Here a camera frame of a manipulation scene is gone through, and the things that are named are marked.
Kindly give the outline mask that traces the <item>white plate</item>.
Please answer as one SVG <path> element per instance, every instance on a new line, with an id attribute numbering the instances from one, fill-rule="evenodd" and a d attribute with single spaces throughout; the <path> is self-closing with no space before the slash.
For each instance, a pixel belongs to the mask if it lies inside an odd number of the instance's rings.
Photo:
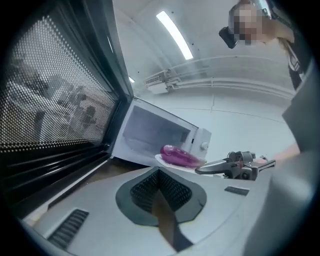
<path id="1" fill-rule="evenodd" d="M 160 154 L 156 154 L 154 157 L 155 157 L 156 161 L 158 162 L 159 166 L 163 166 L 165 168 L 172 168 L 172 169 L 176 169 L 176 170 L 180 170 L 180 171 L 196 174 L 196 172 L 195 172 L 196 168 L 179 166 L 179 165 L 174 165 L 174 164 L 171 164 L 171 163 L 167 163 L 167 162 L 165 162 L 163 160 L 163 158 L 162 158 L 162 156 Z"/>

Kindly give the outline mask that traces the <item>white microwave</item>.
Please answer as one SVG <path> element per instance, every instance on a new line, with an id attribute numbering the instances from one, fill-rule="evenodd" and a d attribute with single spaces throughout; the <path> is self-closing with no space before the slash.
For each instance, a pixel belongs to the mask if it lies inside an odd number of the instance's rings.
<path id="1" fill-rule="evenodd" d="M 0 199 L 18 218 L 112 158 L 200 154 L 204 129 L 134 95 L 112 0 L 0 7 Z"/>

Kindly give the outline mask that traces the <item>white ceiling pipes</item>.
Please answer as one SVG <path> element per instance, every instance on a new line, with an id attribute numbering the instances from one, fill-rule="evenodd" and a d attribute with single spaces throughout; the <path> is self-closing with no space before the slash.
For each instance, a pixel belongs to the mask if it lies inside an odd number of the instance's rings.
<path id="1" fill-rule="evenodd" d="M 166 70 L 173 89 L 216 87 L 239 89 L 291 99 L 295 89 L 288 65 L 248 55 L 217 56 L 188 61 Z"/>

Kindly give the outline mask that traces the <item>person's right forearm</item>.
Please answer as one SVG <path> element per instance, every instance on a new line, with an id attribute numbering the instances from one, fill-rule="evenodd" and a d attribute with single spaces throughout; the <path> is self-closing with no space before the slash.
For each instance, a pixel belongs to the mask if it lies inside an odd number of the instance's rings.
<path id="1" fill-rule="evenodd" d="M 300 154 L 300 149 L 296 143 L 290 145 L 282 152 L 276 153 L 272 159 L 276 162 L 284 161 Z"/>

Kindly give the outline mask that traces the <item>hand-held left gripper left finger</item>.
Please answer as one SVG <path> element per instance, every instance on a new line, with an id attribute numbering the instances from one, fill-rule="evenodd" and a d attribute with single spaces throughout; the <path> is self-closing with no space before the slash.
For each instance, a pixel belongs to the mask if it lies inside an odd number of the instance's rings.
<path id="1" fill-rule="evenodd" d="M 149 171 L 143 168 L 89 183 L 50 208 L 34 225 L 44 238 L 73 210 L 88 217 L 67 251 L 76 256 L 171 256 L 175 250 L 153 226 L 133 223 L 119 210 L 116 192 L 121 185 Z"/>

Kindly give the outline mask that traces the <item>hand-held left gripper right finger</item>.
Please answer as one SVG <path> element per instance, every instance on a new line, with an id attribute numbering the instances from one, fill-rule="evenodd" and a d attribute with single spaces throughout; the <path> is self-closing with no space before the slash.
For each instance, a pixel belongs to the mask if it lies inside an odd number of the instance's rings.
<path id="1" fill-rule="evenodd" d="M 245 195 L 226 191 L 227 187 L 249 191 L 253 181 L 202 176 L 170 169 L 174 174 L 203 188 L 206 203 L 198 215 L 187 222 L 178 223 L 177 212 L 170 206 L 169 198 L 159 191 L 159 232 L 176 252 L 190 249 L 218 229 L 245 200 Z"/>

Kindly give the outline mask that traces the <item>purple eggplant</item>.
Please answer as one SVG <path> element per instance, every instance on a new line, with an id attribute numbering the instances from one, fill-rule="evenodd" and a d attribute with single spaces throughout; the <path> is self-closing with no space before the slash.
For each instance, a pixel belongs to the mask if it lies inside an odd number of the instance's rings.
<path id="1" fill-rule="evenodd" d="M 187 167 L 198 168 L 203 166 L 207 161 L 203 158 L 194 156 L 189 152 L 173 145 L 164 145 L 160 149 L 161 158 L 168 164 Z"/>

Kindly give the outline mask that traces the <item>white wall air unit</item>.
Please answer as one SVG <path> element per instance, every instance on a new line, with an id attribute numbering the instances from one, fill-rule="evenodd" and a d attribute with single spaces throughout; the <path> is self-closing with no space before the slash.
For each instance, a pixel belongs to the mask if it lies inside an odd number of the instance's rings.
<path id="1" fill-rule="evenodd" d="M 146 89 L 155 95 L 168 93 L 167 84 L 160 75 L 145 80 L 144 84 Z"/>

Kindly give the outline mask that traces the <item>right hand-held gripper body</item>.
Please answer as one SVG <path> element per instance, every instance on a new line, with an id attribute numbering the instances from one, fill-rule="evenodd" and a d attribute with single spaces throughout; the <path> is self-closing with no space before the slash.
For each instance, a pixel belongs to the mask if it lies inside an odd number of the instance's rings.
<path id="1" fill-rule="evenodd" d="M 231 151 L 224 160 L 229 164 L 223 171 L 223 176 L 228 179 L 255 181 L 258 174 L 265 169 L 276 166 L 275 160 L 267 160 L 261 156 L 262 162 L 255 161 L 256 154 L 250 151 Z"/>

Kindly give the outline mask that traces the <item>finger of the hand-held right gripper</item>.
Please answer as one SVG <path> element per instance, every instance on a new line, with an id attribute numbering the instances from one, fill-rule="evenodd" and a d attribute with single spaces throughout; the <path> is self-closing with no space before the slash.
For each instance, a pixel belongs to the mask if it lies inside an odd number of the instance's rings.
<path id="1" fill-rule="evenodd" d="M 227 170 L 227 162 L 225 160 L 217 160 L 206 163 L 196 168 L 194 171 L 200 175 L 222 174 Z"/>

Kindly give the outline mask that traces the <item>person's black striped shirt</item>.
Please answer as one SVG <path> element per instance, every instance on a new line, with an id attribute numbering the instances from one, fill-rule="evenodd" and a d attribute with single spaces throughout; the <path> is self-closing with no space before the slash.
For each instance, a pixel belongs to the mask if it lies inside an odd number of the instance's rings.
<path id="1" fill-rule="evenodd" d="M 293 88 L 297 90 L 304 80 L 304 76 L 313 58 L 313 52 L 307 41 L 297 29 L 293 29 L 294 42 L 278 37 L 280 46 L 288 58 L 288 71 Z"/>

